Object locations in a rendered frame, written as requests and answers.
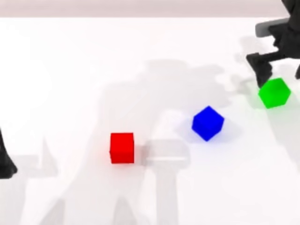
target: white surface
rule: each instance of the white surface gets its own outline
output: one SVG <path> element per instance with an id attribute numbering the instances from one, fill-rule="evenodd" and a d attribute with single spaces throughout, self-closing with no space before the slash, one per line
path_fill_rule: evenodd
<path id="1" fill-rule="evenodd" d="M 0 182 L 0 224 L 299 224 L 299 62 L 274 64 L 293 96 L 272 110 L 245 63 L 274 50 L 254 37 L 266 20 L 1 19 L 0 121 L 20 172 Z M 226 119 L 211 142 L 190 129 L 207 105 Z M 137 157 L 175 158 L 111 165 L 123 131 Z M 20 155 L 44 156 L 39 177 Z"/>

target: colored block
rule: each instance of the colored block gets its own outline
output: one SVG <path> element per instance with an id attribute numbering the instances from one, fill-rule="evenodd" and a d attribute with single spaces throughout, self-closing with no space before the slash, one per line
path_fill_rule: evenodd
<path id="1" fill-rule="evenodd" d="M 267 109 L 284 105 L 290 94 L 291 90 L 282 78 L 267 81 L 258 92 Z"/>
<path id="2" fill-rule="evenodd" d="M 223 127 L 224 117 L 207 106 L 193 119 L 192 129 L 205 141 L 209 141 Z"/>
<path id="3" fill-rule="evenodd" d="M 134 146 L 133 133 L 112 133 L 110 146 L 111 163 L 134 163 Z"/>

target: blue cube top face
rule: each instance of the blue cube top face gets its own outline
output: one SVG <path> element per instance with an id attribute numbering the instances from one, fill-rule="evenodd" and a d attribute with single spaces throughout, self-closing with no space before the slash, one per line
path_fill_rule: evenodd
<path id="1" fill-rule="evenodd" d="M 214 130 L 223 125 L 224 117 L 217 113 L 213 108 L 207 106 L 194 118 L 197 123 L 204 126 L 206 129 Z"/>

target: blue cube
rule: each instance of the blue cube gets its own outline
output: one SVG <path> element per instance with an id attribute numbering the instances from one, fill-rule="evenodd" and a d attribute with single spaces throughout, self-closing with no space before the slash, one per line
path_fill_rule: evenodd
<path id="1" fill-rule="evenodd" d="M 207 106 L 194 117 L 192 129 L 208 142 L 221 131 L 224 120 L 223 116 L 210 106 Z"/>

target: green cube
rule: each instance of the green cube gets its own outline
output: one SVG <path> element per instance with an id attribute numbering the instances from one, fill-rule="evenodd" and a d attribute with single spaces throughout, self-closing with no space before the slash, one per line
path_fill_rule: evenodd
<path id="1" fill-rule="evenodd" d="M 258 92 L 267 109 L 284 105 L 290 94 L 291 90 L 282 78 L 267 81 Z"/>

